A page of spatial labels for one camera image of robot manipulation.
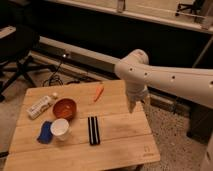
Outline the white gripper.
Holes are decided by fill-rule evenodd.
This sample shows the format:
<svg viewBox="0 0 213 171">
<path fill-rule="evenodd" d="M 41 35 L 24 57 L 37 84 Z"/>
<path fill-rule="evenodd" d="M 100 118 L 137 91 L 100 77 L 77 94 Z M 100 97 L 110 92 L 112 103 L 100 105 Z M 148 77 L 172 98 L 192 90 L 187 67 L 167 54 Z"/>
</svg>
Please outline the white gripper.
<svg viewBox="0 0 213 171">
<path fill-rule="evenodd" d="M 144 105 L 150 105 L 150 97 L 148 95 L 147 86 L 133 82 L 126 82 L 126 95 L 128 98 L 129 113 L 133 113 L 136 102 L 144 99 Z"/>
</svg>

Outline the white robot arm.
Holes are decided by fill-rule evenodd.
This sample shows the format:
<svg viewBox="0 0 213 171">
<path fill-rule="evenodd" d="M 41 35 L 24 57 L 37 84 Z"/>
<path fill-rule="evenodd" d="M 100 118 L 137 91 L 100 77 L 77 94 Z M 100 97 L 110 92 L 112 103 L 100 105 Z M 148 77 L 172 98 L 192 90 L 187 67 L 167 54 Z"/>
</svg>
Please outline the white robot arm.
<svg viewBox="0 0 213 171">
<path fill-rule="evenodd" d="M 148 87 L 213 109 L 213 69 L 152 66 L 148 55 L 135 49 L 115 64 L 114 73 L 125 82 L 130 113 L 148 95 Z"/>
</svg>

